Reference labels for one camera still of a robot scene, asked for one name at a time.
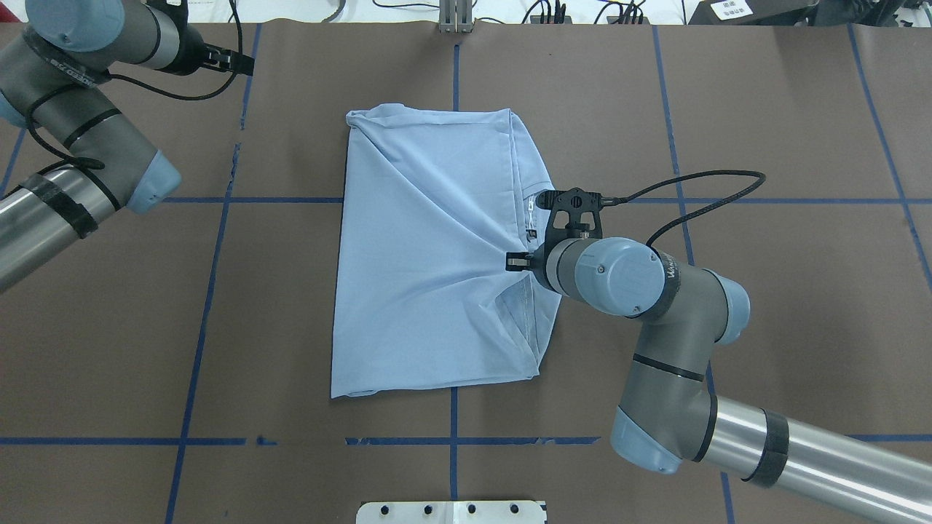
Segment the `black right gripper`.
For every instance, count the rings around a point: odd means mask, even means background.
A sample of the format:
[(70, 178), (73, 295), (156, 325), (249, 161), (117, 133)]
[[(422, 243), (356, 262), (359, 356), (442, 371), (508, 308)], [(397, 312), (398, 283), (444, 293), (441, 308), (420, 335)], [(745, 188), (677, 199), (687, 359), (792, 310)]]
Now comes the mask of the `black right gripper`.
[(540, 245), (535, 252), (506, 252), (505, 269), (511, 272), (531, 271), (540, 285), (550, 292), (563, 294), (558, 278), (558, 260), (550, 262), (550, 252)]

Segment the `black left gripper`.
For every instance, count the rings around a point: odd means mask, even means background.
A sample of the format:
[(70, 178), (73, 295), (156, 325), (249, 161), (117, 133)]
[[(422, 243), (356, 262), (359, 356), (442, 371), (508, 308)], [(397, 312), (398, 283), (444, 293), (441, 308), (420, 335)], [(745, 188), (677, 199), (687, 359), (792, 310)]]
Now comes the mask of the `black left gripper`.
[(214, 68), (222, 72), (253, 76), (254, 59), (233, 49), (219, 49), (206, 44), (196, 29), (183, 29), (179, 33), (178, 52), (173, 59), (173, 73), (188, 76), (201, 68)]

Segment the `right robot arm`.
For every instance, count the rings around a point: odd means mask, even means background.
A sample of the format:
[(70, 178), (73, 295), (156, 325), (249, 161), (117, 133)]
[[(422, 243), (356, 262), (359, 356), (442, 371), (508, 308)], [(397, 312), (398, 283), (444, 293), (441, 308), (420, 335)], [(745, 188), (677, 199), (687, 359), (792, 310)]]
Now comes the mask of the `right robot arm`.
[(883, 523), (930, 521), (930, 464), (713, 394), (716, 347), (749, 323), (748, 293), (708, 269), (632, 241), (570, 238), (507, 253), (547, 289), (640, 324), (610, 445), (663, 475), (708, 462), (762, 490), (792, 492)]

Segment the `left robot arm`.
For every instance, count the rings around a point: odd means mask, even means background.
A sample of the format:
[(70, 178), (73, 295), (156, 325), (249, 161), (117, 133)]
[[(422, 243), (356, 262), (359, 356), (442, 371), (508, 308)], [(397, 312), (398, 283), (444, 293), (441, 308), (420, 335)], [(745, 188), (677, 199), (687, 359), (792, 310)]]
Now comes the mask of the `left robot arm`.
[(23, 32), (2, 50), (2, 117), (55, 162), (1, 207), (1, 286), (10, 289), (122, 209), (146, 213), (180, 186), (172, 162), (103, 93), (115, 63), (187, 76), (252, 76), (237, 14), (236, 49), (204, 41), (184, 1), (28, 1)]

